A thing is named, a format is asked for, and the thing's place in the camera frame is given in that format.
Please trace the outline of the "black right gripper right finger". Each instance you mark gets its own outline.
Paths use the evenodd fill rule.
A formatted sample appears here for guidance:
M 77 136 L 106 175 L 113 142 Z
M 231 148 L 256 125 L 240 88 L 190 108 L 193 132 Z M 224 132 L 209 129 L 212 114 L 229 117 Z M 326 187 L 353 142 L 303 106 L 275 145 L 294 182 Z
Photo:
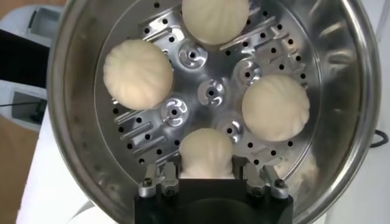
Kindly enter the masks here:
M 246 164 L 243 168 L 243 178 L 246 180 L 246 191 L 254 197 L 264 196 L 267 192 L 276 199 L 289 197 L 288 186 L 279 177 L 274 166 L 264 165 L 259 170 L 254 164 Z

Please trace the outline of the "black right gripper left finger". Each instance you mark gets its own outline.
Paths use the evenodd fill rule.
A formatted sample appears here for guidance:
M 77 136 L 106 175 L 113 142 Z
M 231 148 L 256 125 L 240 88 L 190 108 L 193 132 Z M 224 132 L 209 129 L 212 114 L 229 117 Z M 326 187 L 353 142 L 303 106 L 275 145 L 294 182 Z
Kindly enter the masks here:
M 156 164 L 149 164 L 146 167 L 144 179 L 138 186 L 138 195 L 141 198 L 151 198 L 157 195 L 158 189 L 165 197 L 172 197 L 178 193 L 179 179 L 173 162 L 167 162 L 162 173 Z

